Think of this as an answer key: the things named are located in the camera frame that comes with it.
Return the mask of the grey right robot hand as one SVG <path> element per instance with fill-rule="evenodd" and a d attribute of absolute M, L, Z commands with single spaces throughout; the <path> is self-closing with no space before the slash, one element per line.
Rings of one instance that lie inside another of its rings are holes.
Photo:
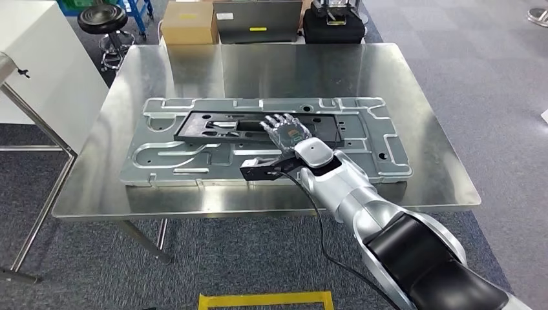
<path fill-rule="evenodd" d="M 283 154 L 293 152 L 298 143 L 313 137 L 298 118 L 287 113 L 267 115 L 260 122 L 260 126 Z"/>

